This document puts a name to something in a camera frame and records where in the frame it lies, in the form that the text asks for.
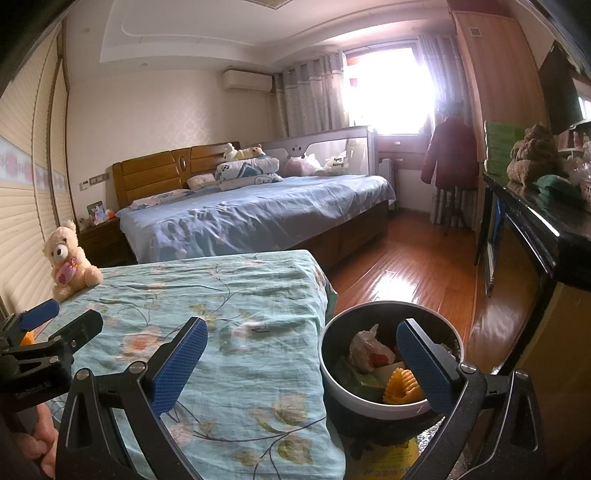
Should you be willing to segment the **person's left hand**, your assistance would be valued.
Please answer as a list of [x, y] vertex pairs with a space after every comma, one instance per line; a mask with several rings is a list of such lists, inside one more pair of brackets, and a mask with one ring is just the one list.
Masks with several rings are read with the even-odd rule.
[[39, 460], [41, 471], [48, 478], [54, 479], [58, 431], [46, 404], [39, 404], [36, 410], [38, 420], [33, 432], [31, 434], [13, 433], [12, 438], [28, 460]]

